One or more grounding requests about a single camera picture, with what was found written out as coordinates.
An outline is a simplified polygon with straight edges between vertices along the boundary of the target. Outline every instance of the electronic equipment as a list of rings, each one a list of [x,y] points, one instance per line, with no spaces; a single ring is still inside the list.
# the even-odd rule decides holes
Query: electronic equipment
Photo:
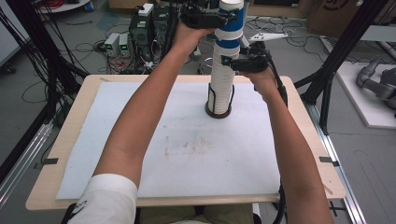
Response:
[[[145,5],[143,5],[143,9],[140,9],[137,14],[139,14],[139,16],[147,17],[151,14],[152,9],[154,9],[154,5],[145,3]]]
[[[165,35],[168,30],[169,7],[155,7],[153,20],[156,40],[158,44],[162,45],[165,42]]]
[[[105,42],[108,57],[117,57],[120,53],[120,34],[111,34]]]
[[[123,58],[131,57],[132,43],[128,34],[120,34],[120,54]]]
[[[137,56],[140,56],[145,61],[152,61],[151,57],[151,45],[154,40],[154,23],[152,20],[152,10],[147,13],[139,15],[134,13],[132,15],[131,24],[129,26],[129,33],[131,35],[134,45],[136,45],[138,52],[135,52]]]

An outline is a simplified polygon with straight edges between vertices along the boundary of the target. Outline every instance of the cardboard box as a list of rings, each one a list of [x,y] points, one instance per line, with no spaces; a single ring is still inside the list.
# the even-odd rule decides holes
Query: cardboard box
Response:
[[[298,9],[302,12],[309,12],[314,4],[315,0],[300,0]]]
[[[132,9],[137,6],[143,6],[149,0],[108,0],[110,8],[128,8]]]
[[[250,4],[247,14],[249,16],[304,19],[308,15],[308,12],[302,12],[297,7],[263,6]]]
[[[356,1],[313,1],[314,5],[306,21],[306,30],[317,35],[339,37],[359,9]]]

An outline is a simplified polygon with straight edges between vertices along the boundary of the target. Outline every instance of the cup stack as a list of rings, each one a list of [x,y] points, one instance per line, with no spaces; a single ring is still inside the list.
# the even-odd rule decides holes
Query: cup stack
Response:
[[[231,113],[231,98],[235,71],[230,66],[221,64],[221,56],[237,59],[239,56],[239,38],[243,34],[243,0],[220,0],[219,12],[239,9],[238,19],[229,21],[224,27],[215,31],[216,40],[213,49],[213,64],[208,92],[206,113],[216,119],[226,118]]]

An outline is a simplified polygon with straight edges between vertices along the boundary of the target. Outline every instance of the white paper sheet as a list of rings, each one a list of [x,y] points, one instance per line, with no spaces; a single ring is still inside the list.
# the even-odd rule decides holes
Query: white paper sheet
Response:
[[[72,150],[57,199],[78,199],[118,115],[140,83],[103,83]],[[235,84],[226,119],[205,112],[206,83],[177,83],[149,145],[138,197],[277,193],[279,174],[266,104]]]

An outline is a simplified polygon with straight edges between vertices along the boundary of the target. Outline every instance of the white t-shirt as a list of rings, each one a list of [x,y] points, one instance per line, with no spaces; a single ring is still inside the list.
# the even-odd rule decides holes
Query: white t-shirt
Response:
[[[136,213],[137,187],[122,175],[93,176],[72,212],[69,224],[133,224]],[[183,221],[177,224],[201,224]]]

